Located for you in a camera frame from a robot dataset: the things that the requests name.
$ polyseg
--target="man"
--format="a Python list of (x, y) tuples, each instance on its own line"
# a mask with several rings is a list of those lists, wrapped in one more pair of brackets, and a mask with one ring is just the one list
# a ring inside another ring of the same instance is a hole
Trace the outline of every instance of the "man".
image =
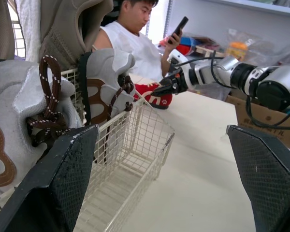
[(169, 37), (172, 44), (167, 43), (161, 56), (152, 42), (141, 29), (149, 21), (150, 13), (159, 0), (120, 0), (117, 21), (102, 27), (94, 46), (97, 49), (114, 48), (132, 54), (135, 65), (130, 73), (160, 82), (170, 68), (167, 61), (169, 54), (179, 45), (181, 34)]

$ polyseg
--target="white tank top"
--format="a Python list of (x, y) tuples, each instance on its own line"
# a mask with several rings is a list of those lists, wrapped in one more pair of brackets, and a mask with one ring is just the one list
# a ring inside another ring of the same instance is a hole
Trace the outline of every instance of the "white tank top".
[(161, 55), (145, 35), (134, 35), (116, 21), (101, 28), (108, 35), (113, 48), (134, 56), (135, 65), (129, 70), (130, 73), (155, 82), (162, 80)]

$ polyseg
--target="red shoe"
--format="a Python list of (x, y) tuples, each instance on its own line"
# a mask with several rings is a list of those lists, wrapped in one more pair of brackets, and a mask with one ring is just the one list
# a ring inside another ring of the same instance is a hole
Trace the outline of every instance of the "red shoe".
[[(136, 91), (138, 91), (152, 107), (166, 110), (167, 108), (169, 108), (169, 105), (172, 102), (172, 94), (166, 94), (162, 97), (154, 97), (150, 95), (152, 91), (154, 91), (159, 86), (160, 84), (158, 83), (151, 83), (148, 85), (135, 84)], [(139, 100), (139, 96), (137, 94), (134, 95), (134, 100)]]

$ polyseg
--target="brown shoelace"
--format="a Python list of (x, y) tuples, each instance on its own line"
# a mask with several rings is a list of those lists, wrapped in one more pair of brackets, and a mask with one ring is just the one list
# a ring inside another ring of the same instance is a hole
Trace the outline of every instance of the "brown shoelace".
[[(47, 76), (48, 66), (53, 73), (52, 91), (50, 89)], [(33, 139), (33, 146), (38, 146), (41, 143), (52, 145), (52, 143), (59, 136), (71, 130), (66, 125), (63, 114), (56, 112), (56, 107), (59, 103), (61, 91), (61, 72), (56, 58), (52, 56), (42, 57), (40, 61), (39, 72), (47, 108), (43, 113), (37, 115), (37, 119), (32, 117), (27, 118), (27, 124), (30, 127), (41, 129), (41, 131), (39, 131)]]
[[(130, 94), (134, 89), (134, 84), (131, 80), (130, 76), (125, 76), (124, 77), (124, 84), (121, 86), (121, 88), (116, 92), (116, 94), (113, 96), (111, 103), (109, 105), (108, 108), (108, 114), (107, 114), (107, 121), (111, 120), (111, 115), (112, 115), (112, 111), (113, 111), (113, 106), (116, 102), (116, 100), (118, 99), (119, 95), (123, 92), (126, 91), (126, 93)], [(131, 111), (133, 108), (133, 104), (126, 102), (126, 108), (125, 111), (129, 112)], [(106, 137), (105, 137), (105, 142), (104, 142), (104, 163), (107, 163), (107, 158), (106, 158), (106, 148), (107, 148), (107, 142), (108, 142), (108, 137), (109, 137), (109, 133), (110, 133), (110, 127), (107, 128), (107, 132), (106, 132)]]

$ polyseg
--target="smartphone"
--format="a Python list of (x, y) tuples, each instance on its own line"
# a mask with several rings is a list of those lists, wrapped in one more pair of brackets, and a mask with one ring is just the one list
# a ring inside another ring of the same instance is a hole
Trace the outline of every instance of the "smartphone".
[(178, 24), (177, 28), (175, 29), (175, 31), (172, 33), (172, 35), (175, 33), (176, 35), (179, 35), (180, 30), (184, 28), (184, 26), (187, 24), (188, 22), (188, 18), (185, 16), (182, 21)]

